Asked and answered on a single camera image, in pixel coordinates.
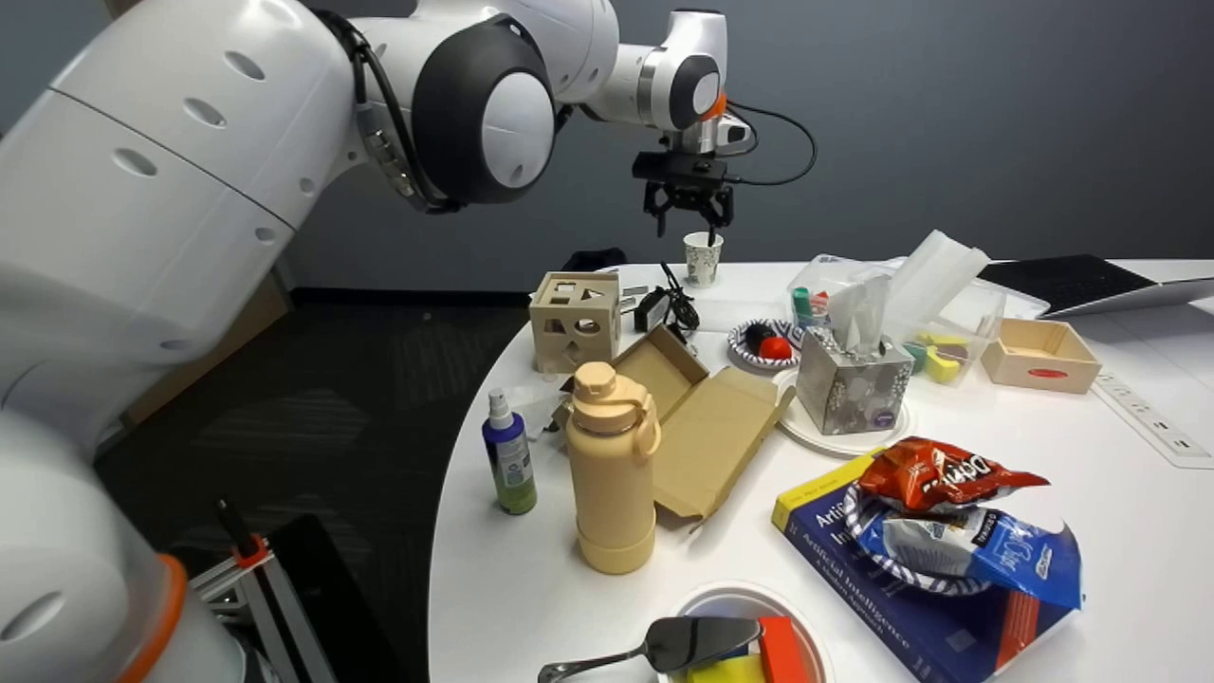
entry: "yellow container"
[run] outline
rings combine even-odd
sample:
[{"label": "yellow container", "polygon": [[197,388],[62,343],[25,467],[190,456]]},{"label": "yellow container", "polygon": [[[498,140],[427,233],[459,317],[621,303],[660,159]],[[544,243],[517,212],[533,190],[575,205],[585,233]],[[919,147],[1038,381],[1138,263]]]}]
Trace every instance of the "yellow container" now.
[{"label": "yellow container", "polygon": [[575,546],[601,573],[633,573],[657,539],[654,450],[660,421],[654,396],[609,363],[580,363],[565,421]]}]

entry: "chip bag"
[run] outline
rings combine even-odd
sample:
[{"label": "chip bag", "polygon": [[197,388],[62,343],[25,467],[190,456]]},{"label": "chip bag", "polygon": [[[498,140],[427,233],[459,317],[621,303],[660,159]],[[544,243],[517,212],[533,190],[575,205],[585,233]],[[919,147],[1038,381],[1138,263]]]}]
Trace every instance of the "chip bag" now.
[{"label": "chip bag", "polygon": [[1046,532],[998,508],[960,516],[876,513],[861,523],[861,550],[890,577],[1000,585],[1043,604],[1082,604],[1082,550],[1071,526]]},{"label": "chip bag", "polygon": [[1046,477],[1009,472],[944,441],[905,435],[885,448],[856,484],[890,508],[947,516],[1022,484],[1046,484]]}]

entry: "packaging label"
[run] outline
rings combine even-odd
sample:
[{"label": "packaging label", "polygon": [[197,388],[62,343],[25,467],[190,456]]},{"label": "packaging label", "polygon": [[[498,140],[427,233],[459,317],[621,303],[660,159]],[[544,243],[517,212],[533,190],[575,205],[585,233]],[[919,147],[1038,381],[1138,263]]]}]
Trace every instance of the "packaging label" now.
[{"label": "packaging label", "polygon": [[531,448],[526,448],[526,435],[507,441],[507,443],[498,443],[492,456],[498,456],[498,483],[501,483],[503,488],[520,488],[520,484],[531,483]]}]

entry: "white tissue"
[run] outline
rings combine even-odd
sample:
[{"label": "white tissue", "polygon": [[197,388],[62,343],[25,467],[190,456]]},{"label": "white tissue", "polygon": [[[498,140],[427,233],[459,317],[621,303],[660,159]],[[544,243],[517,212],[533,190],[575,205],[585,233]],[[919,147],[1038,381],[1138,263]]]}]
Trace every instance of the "white tissue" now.
[{"label": "white tissue", "polygon": [[885,336],[910,343],[962,286],[985,271],[985,254],[929,233],[895,271],[885,298]]},{"label": "white tissue", "polygon": [[832,332],[852,360],[879,355],[879,321],[890,276],[870,276],[832,298]]}]

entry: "yellow sponge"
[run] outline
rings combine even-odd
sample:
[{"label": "yellow sponge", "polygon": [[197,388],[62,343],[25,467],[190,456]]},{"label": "yellow sponge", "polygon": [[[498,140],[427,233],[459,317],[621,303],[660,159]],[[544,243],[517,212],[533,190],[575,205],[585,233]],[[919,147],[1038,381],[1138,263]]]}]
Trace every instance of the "yellow sponge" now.
[{"label": "yellow sponge", "polygon": [[730,655],[709,666],[687,670],[684,683],[767,683],[764,655],[760,651]]}]

